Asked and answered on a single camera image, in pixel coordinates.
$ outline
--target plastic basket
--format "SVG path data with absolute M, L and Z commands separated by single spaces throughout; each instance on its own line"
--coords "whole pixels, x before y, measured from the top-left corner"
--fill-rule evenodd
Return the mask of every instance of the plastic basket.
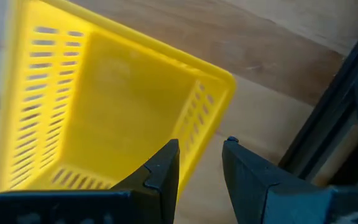
M 10 3 L 0 192 L 108 189 L 173 138 L 181 192 L 231 74 L 67 1 Z

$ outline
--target yellow plastic basket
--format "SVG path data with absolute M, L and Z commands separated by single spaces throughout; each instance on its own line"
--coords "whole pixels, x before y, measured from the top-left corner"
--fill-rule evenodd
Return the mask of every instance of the yellow plastic basket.
M 10 4 L 0 192 L 108 189 L 174 138 L 181 192 L 232 75 L 67 1 Z

